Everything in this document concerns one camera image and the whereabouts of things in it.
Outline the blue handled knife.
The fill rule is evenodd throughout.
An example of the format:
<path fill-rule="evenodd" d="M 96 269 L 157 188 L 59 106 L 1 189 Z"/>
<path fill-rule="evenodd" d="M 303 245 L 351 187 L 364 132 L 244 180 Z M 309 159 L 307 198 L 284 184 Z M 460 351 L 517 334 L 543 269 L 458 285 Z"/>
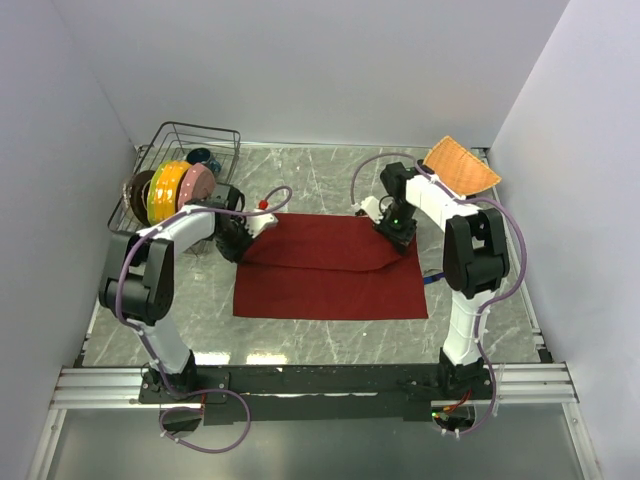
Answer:
<path fill-rule="evenodd" d="M 429 285 L 442 280 L 444 277 L 445 277 L 445 274 L 443 271 L 428 270 L 423 273 L 423 284 Z"/>

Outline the dark red cloth napkin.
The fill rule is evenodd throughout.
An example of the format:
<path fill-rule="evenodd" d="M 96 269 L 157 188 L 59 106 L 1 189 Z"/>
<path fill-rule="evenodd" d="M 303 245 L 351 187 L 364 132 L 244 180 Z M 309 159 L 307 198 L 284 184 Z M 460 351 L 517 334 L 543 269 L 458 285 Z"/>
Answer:
<path fill-rule="evenodd" d="M 400 253 L 365 217 L 284 213 L 236 270 L 237 317 L 425 319 L 417 243 Z"/>

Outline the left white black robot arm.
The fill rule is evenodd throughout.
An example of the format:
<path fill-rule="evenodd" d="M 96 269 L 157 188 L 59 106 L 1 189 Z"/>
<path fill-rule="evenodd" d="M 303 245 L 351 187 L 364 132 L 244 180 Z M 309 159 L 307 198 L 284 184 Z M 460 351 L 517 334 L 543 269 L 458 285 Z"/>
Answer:
<path fill-rule="evenodd" d="M 194 354 L 169 316 L 175 257 L 208 240 L 227 261 L 240 262 L 254 241 L 244 206 L 240 190 L 219 184 L 209 197 L 189 201 L 149 229 L 112 235 L 99 303 L 136 333 L 150 356 L 152 382 L 177 402 L 194 397 L 199 379 Z"/>

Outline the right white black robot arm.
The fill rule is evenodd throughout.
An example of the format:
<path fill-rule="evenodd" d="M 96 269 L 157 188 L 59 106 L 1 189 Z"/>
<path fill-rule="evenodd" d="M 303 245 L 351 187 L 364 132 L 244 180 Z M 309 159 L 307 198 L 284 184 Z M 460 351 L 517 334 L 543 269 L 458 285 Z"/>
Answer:
<path fill-rule="evenodd" d="M 365 207 L 374 229 L 400 253 L 414 240 L 417 210 L 444 233 L 442 270 L 452 290 L 449 329 L 441 348 L 437 385 L 452 399 L 489 379 L 479 346 L 488 312 L 510 270 L 502 215 L 454 193 L 426 167 L 387 165 L 380 174 L 390 204 Z"/>

